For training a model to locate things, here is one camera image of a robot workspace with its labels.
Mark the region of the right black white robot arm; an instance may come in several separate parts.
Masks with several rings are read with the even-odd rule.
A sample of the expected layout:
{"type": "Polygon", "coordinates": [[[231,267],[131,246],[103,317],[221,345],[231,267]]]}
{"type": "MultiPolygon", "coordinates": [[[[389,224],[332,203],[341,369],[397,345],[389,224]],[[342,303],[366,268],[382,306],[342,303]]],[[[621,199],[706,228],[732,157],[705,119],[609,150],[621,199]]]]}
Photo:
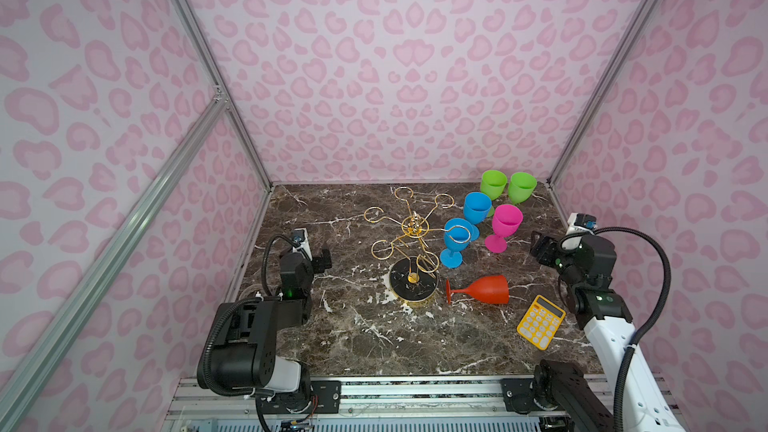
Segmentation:
{"type": "Polygon", "coordinates": [[[566,284],[568,310],[597,354],[613,404],[606,408],[565,363],[542,361],[531,385],[531,399],[540,408],[560,406],[583,431],[680,431],[640,342],[660,318],[671,289],[671,265],[662,246],[651,236],[625,228],[626,234],[646,241],[659,255],[663,279],[651,315],[640,326],[623,298],[610,287],[616,262],[608,228],[570,233],[560,239],[533,232],[530,253],[541,265],[555,270],[566,284]]]}

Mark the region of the lime green wine glass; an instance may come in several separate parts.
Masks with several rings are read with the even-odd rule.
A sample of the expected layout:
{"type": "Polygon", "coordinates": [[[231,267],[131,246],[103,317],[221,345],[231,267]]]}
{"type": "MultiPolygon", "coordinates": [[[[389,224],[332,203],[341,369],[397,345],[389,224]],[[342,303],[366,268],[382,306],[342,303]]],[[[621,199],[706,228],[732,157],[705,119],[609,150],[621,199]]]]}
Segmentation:
{"type": "Polygon", "coordinates": [[[507,183],[508,179],[505,173],[498,170],[487,170],[481,177],[480,192],[493,202],[504,193],[507,183]]]}
{"type": "Polygon", "coordinates": [[[528,200],[537,187],[537,179],[526,172],[516,172],[509,177],[508,199],[512,205],[528,200]]]}

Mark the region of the red wine glass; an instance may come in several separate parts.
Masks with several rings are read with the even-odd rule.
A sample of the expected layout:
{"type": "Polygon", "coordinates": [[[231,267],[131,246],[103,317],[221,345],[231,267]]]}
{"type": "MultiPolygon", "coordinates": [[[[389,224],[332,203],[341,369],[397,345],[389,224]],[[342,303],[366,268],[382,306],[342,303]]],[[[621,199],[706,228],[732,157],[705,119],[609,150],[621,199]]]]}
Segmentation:
{"type": "Polygon", "coordinates": [[[462,289],[453,288],[451,282],[447,280],[447,302],[451,303],[452,297],[458,293],[466,294],[486,304],[508,304],[510,300],[508,282],[503,275],[481,277],[462,289]]]}

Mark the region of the blue wine glass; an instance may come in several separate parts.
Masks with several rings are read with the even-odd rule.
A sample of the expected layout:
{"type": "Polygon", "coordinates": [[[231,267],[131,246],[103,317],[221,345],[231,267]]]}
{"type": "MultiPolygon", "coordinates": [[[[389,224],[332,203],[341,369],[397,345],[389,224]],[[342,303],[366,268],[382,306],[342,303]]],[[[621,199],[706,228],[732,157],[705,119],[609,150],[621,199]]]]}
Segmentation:
{"type": "Polygon", "coordinates": [[[491,209],[491,199],[482,192],[470,192],[466,195],[463,205],[464,219],[470,224],[470,240],[479,238],[480,232],[477,225],[483,222],[491,209]]]}
{"type": "Polygon", "coordinates": [[[449,268],[458,268],[463,262],[462,251],[471,243],[471,224],[462,218],[453,218],[444,226],[444,246],[440,253],[441,263],[449,268]]]}

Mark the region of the magenta wine glass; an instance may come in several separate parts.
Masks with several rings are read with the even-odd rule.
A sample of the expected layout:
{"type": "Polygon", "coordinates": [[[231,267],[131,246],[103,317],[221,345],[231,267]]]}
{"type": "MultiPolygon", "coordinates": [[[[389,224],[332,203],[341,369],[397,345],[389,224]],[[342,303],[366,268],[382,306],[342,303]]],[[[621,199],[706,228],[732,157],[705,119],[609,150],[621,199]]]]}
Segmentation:
{"type": "Polygon", "coordinates": [[[506,238],[519,229],[523,219],[522,211],[514,205],[504,204],[496,207],[492,218],[493,234],[484,241],[486,248],[492,253],[503,253],[507,249],[506,238]]]}

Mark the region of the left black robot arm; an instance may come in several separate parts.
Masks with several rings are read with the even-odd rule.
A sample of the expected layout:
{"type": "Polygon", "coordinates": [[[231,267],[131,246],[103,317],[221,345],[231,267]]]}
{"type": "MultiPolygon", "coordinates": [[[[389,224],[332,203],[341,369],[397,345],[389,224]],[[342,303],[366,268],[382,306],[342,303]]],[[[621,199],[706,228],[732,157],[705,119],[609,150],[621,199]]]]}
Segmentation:
{"type": "Polygon", "coordinates": [[[197,366],[197,382],[220,396],[294,395],[309,398],[308,368],[277,355],[277,333],[305,325],[311,316],[314,276],[332,267],[330,251],[280,257],[282,295],[221,304],[197,366]]]}

